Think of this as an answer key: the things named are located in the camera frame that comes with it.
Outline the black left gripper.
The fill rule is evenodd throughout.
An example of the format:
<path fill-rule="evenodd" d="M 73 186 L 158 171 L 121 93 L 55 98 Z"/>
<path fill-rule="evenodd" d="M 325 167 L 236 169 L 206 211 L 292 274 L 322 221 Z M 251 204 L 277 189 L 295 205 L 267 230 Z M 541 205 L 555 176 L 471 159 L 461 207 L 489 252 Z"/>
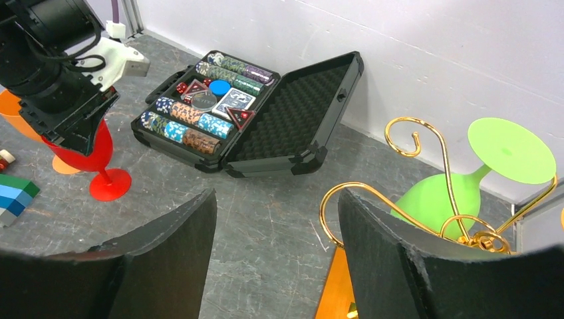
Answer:
<path fill-rule="evenodd" d="M 41 136 L 89 156 L 104 116 L 119 99 L 111 86 L 101 92 L 90 75 L 64 72 L 48 90 L 21 99 L 20 115 Z"/>

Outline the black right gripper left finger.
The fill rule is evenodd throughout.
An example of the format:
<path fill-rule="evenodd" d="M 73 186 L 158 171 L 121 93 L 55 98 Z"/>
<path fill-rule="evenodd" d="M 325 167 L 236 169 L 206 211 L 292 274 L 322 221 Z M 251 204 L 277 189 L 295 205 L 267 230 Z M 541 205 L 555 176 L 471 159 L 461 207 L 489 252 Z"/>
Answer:
<path fill-rule="evenodd" d="M 208 188 L 85 252 L 1 251 L 1 317 L 197 318 L 216 221 Z"/>

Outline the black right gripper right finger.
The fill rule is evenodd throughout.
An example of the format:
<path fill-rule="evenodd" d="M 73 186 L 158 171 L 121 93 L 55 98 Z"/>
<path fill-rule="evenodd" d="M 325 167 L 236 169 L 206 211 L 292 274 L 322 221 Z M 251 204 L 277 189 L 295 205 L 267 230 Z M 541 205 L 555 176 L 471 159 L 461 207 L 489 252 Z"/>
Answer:
<path fill-rule="evenodd" d="M 562 318 L 563 246 L 518 255 L 452 243 L 344 190 L 339 221 L 361 318 Z"/>

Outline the red wine glass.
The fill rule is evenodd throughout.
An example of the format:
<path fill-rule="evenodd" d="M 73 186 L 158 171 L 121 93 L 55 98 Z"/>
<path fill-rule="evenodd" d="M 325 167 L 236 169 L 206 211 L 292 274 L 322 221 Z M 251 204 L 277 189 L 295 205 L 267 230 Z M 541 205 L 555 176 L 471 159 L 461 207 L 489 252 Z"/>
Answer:
<path fill-rule="evenodd" d="M 42 140 L 66 164 L 81 171 L 96 172 L 89 186 L 90 194 L 98 201 L 114 201 L 128 192 L 132 184 L 130 174 L 118 168 L 108 169 L 107 166 L 113 155 L 113 141 L 106 121 L 102 120 L 94 139 L 93 152 L 84 156 L 72 150 L 67 150 Z"/>

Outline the orange wine glass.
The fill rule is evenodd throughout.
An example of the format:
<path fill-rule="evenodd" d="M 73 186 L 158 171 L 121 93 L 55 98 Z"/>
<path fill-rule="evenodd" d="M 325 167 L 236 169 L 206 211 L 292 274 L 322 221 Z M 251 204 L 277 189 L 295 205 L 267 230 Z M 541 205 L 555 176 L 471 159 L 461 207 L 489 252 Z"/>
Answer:
<path fill-rule="evenodd" d="M 40 135 L 22 118 L 19 111 L 20 99 L 8 90 L 1 92 L 1 116 L 19 133 L 40 144 L 44 144 Z M 59 156 L 54 156 L 52 160 L 53 169 L 63 175 L 72 175 L 80 172 L 79 169 L 65 163 Z"/>

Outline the green wine glass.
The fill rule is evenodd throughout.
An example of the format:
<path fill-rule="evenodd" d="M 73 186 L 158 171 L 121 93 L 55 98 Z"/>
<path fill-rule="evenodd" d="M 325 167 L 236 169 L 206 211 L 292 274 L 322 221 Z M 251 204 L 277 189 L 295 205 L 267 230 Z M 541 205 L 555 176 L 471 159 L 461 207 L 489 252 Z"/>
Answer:
<path fill-rule="evenodd" d="M 454 199 L 461 215 L 478 216 L 480 183 L 494 171 L 518 183 L 546 183 L 557 173 L 557 164 L 548 146 L 528 129 L 502 118 L 480 118 L 470 124 L 468 140 L 483 164 L 467 174 L 443 173 L 416 183 L 396 205 L 434 231 L 440 231 L 454 216 L 446 178 L 451 177 Z"/>

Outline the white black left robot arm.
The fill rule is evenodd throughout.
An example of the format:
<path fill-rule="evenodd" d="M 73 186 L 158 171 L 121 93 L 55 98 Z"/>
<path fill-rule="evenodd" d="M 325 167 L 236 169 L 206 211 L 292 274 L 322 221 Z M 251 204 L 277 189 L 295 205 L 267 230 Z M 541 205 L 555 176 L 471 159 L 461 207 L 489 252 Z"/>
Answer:
<path fill-rule="evenodd" d="M 102 23 L 86 1 L 1 2 L 1 86 L 48 142 L 89 156 L 103 116 L 118 99 L 94 73 Z"/>

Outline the wooden rack base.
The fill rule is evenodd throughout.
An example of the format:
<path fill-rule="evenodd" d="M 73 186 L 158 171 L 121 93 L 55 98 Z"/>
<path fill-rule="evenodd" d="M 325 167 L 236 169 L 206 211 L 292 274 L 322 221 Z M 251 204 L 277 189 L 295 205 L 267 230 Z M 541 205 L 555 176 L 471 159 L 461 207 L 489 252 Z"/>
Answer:
<path fill-rule="evenodd" d="M 336 248 L 315 319 L 358 318 L 345 250 Z"/>

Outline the small toy car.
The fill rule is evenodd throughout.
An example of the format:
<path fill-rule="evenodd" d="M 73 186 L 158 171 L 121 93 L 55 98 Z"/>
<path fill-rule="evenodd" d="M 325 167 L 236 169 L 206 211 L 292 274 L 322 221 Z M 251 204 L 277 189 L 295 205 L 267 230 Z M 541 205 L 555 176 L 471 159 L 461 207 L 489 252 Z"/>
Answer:
<path fill-rule="evenodd" d="M 15 157 L 7 150 L 0 151 L 0 172 L 4 172 L 13 162 Z"/>

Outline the blue green toy block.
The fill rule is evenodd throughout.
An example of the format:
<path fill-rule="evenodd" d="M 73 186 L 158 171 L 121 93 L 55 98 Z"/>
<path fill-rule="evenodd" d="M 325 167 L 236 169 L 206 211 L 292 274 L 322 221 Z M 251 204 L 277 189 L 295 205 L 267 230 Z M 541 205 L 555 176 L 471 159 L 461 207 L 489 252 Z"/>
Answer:
<path fill-rule="evenodd" d="M 1 227 L 9 227 L 40 192 L 31 180 L 1 174 Z"/>

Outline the black poker chip case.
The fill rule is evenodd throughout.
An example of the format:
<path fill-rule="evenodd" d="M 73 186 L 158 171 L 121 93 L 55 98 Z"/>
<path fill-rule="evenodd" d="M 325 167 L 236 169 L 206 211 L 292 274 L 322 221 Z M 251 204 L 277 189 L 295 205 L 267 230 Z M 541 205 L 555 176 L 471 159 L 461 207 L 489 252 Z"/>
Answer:
<path fill-rule="evenodd" d="M 322 166 L 363 70 L 356 51 L 285 75 L 211 51 L 153 90 L 131 128 L 140 143 L 206 173 L 309 174 Z M 228 108 L 231 120 L 216 116 L 223 96 L 208 88 L 213 80 L 256 100 L 247 110 Z"/>

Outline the blue round chip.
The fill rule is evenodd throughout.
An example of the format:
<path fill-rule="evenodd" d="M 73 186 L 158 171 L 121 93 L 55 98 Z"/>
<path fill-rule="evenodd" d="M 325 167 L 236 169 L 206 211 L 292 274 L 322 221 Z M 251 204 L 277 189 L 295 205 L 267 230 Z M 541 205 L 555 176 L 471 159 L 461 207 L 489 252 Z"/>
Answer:
<path fill-rule="evenodd" d="M 208 88 L 215 96 L 222 97 L 231 89 L 231 84 L 225 80 L 213 80 L 209 83 Z"/>

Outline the playing card deck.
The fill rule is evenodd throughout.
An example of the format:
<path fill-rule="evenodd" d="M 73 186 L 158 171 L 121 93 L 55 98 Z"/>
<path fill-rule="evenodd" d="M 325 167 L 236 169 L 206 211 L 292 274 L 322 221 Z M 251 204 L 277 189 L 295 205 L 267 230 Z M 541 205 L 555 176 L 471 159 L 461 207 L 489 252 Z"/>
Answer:
<path fill-rule="evenodd" d="M 221 100 L 212 108 L 212 114 L 231 120 L 227 109 L 247 110 L 255 102 L 256 97 L 236 88 L 230 88 Z"/>

